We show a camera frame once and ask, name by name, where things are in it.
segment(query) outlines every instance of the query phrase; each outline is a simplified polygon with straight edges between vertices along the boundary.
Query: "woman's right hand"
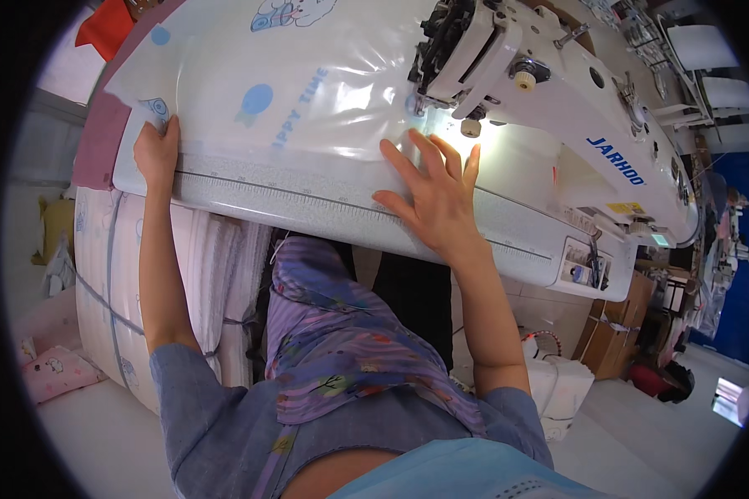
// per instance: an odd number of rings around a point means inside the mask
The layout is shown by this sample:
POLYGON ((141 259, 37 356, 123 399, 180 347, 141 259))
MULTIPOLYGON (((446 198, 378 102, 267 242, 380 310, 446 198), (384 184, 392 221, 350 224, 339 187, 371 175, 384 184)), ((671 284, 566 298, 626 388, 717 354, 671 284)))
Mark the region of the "woman's right hand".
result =
POLYGON ((414 205, 391 191, 378 191, 372 199, 399 216, 453 270, 482 258, 491 259, 491 246, 474 223, 472 199, 480 168, 480 145, 472 148, 463 170, 461 155, 439 137, 428 138, 415 128, 408 135, 422 153, 428 175, 422 174, 390 141, 381 141, 380 151, 408 185, 414 205))

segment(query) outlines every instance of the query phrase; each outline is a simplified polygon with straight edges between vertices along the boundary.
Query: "forearm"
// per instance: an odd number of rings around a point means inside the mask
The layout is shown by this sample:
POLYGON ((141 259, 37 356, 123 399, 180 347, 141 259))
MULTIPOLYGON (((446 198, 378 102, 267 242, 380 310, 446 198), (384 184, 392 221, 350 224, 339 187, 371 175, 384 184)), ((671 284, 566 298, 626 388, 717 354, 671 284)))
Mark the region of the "forearm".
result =
POLYGON ((201 352, 191 330, 169 214, 171 189, 149 189, 139 253, 139 298, 147 349, 182 343, 201 352))
POLYGON ((480 254, 480 258, 452 266, 461 288, 463 330, 474 360, 477 393, 482 397, 494 388, 512 386, 529 394, 516 319, 490 247, 480 254))

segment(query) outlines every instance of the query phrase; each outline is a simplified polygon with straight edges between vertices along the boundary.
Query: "pink cartoon fabric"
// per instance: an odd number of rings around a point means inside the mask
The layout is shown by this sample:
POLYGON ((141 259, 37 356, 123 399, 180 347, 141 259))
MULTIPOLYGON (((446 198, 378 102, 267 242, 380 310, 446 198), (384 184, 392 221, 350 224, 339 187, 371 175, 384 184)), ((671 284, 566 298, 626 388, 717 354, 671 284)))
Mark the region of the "pink cartoon fabric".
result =
POLYGON ((30 399, 41 404, 70 390, 100 382, 105 375, 74 352, 55 346, 22 367, 22 378, 30 399))
MULTIPOLYGON (((63 346, 70 351, 82 347, 80 330, 77 324, 77 307, 75 305, 75 287, 69 287, 61 293, 37 305, 29 314, 12 325, 14 338, 32 338, 36 353, 47 351, 54 346, 63 346)), ((27 345, 20 344, 20 365, 29 362, 24 350, 27 345)))

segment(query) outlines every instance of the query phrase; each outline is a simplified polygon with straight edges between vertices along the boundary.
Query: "label sticker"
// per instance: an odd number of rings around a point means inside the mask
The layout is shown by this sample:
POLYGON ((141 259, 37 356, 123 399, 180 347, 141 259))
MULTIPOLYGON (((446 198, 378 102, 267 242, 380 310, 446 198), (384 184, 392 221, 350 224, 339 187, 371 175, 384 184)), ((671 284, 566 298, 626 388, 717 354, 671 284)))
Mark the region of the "label sticker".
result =
POLYGON ((620 215, 644 215, 646 212, 638 203, 607 203, 608 208, 620 215))

